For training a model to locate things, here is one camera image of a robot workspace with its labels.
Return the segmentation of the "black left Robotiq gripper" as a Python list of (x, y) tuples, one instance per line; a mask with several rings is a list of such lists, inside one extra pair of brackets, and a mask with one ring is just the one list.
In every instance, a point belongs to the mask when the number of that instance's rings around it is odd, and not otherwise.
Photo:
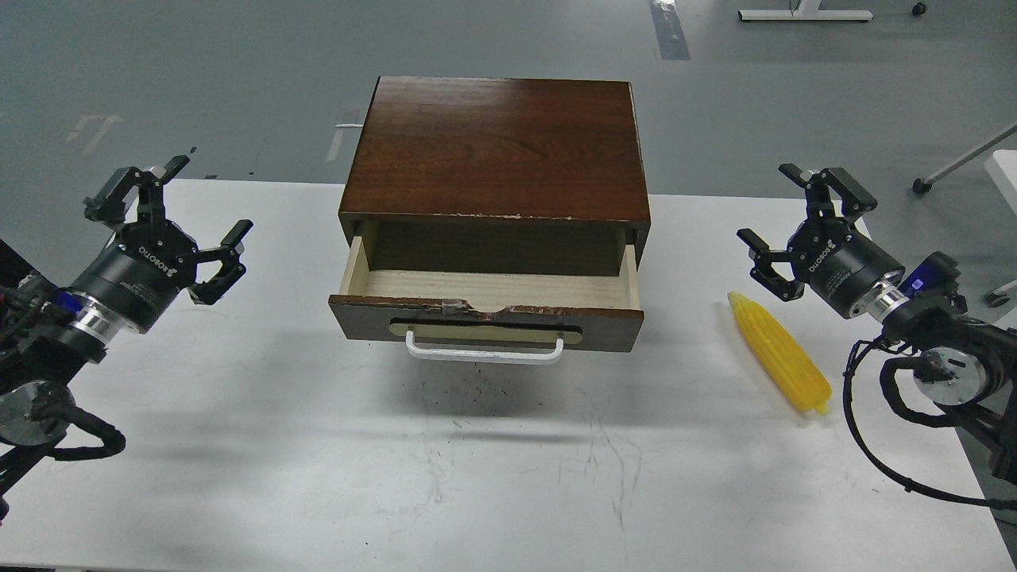
[[(70, 292), (120, 316), (139, 334), (148, 333), (186, 287), (193, 304), (210, 307), (246, 272), (241, 254), (242, 239), (253, 228), (249, 218), (240, 218), (218, 247), (200, 250), (188, 233), (168, 220), (164, 186), (190, 160), (178, 155), (149, 170), (120, 168), (97, 195), (83, 201), (88, 221), (119, 232), (72, 282)], [(137, 198), (137, 221), (127, 224), (132, 195)], [(149, 230), (163, 234), (153, 238)], [(197, 265), (206, 263), (219, 263), (218, 271), (207, 281), (194, 282)]]

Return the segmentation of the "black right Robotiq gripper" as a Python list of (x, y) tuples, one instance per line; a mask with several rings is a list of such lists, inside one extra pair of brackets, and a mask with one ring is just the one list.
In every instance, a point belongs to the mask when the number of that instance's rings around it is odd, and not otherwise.
[[(752, 260), (749, 276), (784, 303), (799, 300), (806, 284), (836, 314), (861, 314), (861, 300), (876, 284), (896, 286), (904, 274), (904, 265), (857, 231), (855, 223), (878, 201), (844, 168), (807, 172), (781, 164), (779, 172), (804, 191), (806, 220), (789, 239), (788, 250), (770, 249), (752, 229), (738, 230)], [(774, 264), (784, 263), (795, 278), (775, 269)]]

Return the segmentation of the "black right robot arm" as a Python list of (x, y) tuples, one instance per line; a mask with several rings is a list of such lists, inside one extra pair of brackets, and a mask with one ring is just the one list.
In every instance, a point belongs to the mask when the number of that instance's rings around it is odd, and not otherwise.
[(1012, 499), (941, 491), (904, 477), (878, 459), (855, 420), (853, 378), (868, 354), (884, 352), (879, 384), (890, 409), (916, 426), (968, 432), (988, 449), (992, 476), (1014, 484), (1015, 398), (1007, 399), (1001, 413), (985, 407), (984, 399), (1015, 386), (1015, 330), (967, 314), (953, 258), (934, 251), (906, 272), (868, 238), (857, 222), (878, 201), (845, 169), (810, 172), (785, 163), (779, 172), (802, 189), (806, 217), (785, 249), (773, 249), (751, 229), (738, 230), (753, 263), (749, 274), (784, 303), (811, 290), (843, 319), (868, 314), (879, 323), (878, 337), (851, 348), (841, 394), (850, 435), (869, 463), (911, 493), (1014, 511)]

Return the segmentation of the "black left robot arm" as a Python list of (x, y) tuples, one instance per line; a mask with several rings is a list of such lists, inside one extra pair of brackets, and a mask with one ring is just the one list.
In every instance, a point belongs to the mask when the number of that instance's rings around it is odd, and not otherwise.
[(149, 332), (177, 296), (217, 303), (239, 282), (243, 238), (237, 221), (213, 249), (200, 249), (167, 215), (164, 188), (188, 165), (124, 167), (84, 201), (84, 217), (111, 232), (68, 286), (41, 275), (8, 244), (2, 246), (1, 489), (8, 493), (41, 460), (79, 462), (125, 449), (120, 430), (76, 404), (70, 383), (99, 363), (121, 330)]

